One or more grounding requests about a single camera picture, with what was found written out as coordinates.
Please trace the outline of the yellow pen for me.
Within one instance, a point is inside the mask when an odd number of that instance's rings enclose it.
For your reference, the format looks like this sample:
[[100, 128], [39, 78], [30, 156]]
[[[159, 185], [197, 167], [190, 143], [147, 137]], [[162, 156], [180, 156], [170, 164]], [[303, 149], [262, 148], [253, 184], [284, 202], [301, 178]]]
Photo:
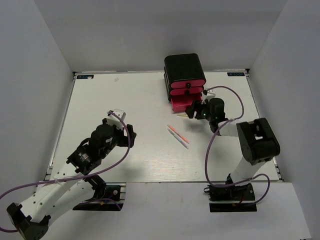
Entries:
[[188, 118], [188, 115], [185, 114], [185, 113], [179, 113], [176, 115], [177, 117], [187, 117]]

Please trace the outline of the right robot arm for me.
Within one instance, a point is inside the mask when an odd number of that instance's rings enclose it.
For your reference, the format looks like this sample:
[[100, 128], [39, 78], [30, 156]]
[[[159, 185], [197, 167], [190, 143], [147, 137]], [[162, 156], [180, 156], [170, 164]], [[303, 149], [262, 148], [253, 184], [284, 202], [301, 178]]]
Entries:
[[[207, 120], [213, 132], [205, 154], [205, 177], [214, 201], [238, 199], [251, 185], [250, 181], [256, 178], [257, 171], [280, 154], [280, 144], [266, 118], [251, 122], [228, 119], [225, 103], [221, 98], [204, 102], [195, 100], [186, 108], [185, 113], [190, 119]], [[240, 162], [227, 176], [225, 184], [213, 183], [208, 175], [209, 148], [217, 136], [237, 137], [242, 154]]]

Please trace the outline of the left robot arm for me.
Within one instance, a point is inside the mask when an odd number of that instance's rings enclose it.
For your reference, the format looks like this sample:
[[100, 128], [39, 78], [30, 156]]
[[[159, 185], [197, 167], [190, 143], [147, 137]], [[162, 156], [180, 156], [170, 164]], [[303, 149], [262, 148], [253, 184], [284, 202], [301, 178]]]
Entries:
[[120, 207], [114, 187], [93, 171], [115, 147], [134, 146], [137, 134], [132, 125], [124, 123], [125, 115], [118, 109], [109, 111], [50, 180], [38, 182], [41, 188], [36, 193], [7, 207], [13, 233], [25, 240], [39, 240], [55, 220], [77, 205], [111, 202]]

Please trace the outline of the red clear pen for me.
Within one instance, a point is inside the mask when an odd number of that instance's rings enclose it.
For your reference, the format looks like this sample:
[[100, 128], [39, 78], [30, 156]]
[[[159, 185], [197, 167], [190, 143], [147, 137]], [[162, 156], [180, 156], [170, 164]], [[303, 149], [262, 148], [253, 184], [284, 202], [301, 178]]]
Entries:
[[189, 144], [189, 141], [182, 136], [177, 130], [175, 130], [171, 125], [167, 125], [170, 130], [172, 130], [178, 137], [180, 137], [185, 143]]

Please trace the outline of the blue clear pen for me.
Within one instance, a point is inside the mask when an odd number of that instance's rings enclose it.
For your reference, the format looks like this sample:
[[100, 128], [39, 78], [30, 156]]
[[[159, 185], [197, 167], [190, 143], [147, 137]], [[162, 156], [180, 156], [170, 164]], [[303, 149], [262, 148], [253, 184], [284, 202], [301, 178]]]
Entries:
[[187, 143], [180, 137], [178, 136], [177, 133], [175, 133], [172, 129], [170, 129], [169, 127], [167, 128], [168, 132], [182, 145], [184, 146], [186, 149], [188, 149], [189, 147], [187, 146]]

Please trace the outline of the black drawer cabinet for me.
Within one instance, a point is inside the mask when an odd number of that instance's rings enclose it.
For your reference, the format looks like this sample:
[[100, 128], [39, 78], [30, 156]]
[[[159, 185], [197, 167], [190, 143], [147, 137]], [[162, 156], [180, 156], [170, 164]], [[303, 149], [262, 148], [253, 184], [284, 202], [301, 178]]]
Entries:
[[199, 56], [196, 53], [169, 55], [164, 59], [164, 80], [168, 100], [171, 100], [170, 84], [174, 81], [206, 80]]

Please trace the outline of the right corner label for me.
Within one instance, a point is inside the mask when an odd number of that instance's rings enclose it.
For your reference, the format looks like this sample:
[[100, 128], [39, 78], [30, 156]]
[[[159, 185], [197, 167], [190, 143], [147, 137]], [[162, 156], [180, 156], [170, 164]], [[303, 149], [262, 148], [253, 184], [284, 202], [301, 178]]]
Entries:
[[228, 72], [227, 75], [229, 77], [245, 77], [245, 73], [244, 72]]

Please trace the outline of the corner label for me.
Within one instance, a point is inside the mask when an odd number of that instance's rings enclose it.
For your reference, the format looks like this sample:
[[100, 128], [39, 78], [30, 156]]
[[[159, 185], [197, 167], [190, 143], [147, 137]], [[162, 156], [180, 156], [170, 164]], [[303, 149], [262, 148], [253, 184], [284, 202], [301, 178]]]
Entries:
[[245, 73], [244, 72], [228, 72], [227, 75], [229, 77], [245, 77]]
[[76, 79], [80, 80], [87, 80], [87, 79], [93, 79], [94, 75], [93, 74], [84, 74], [84, 75], [77, 75]]

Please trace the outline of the left corner label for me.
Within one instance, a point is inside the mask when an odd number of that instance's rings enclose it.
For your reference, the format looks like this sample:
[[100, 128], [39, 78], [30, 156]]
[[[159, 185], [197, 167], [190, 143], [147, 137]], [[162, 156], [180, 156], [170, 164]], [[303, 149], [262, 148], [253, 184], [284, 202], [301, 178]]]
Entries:
[[94, 75], [93, 74], [84, 74], [84, 75], [77, 75], [76, 79], [80, 80], [87, 80], [87, 79], [93, 79]]

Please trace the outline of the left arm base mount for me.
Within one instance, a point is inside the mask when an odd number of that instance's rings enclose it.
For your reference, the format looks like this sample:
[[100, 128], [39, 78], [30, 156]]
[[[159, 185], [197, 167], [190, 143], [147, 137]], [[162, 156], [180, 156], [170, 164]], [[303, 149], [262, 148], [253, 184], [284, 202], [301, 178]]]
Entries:
[[99, 193], [76, 205], [73, 211], [119, 212], [122, 210], [126, 197], [125, 183], [107, 183]]

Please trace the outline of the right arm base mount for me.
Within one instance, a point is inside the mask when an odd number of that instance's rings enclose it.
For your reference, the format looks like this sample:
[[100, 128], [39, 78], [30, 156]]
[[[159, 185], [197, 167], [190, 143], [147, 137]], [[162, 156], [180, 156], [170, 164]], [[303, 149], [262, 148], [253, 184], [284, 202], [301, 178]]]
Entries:
[[251, 183], [225, 188], [208, 185], [203, 191], [208, 194], [211, 213], [248, 213], [257, 211], [255, 193]]

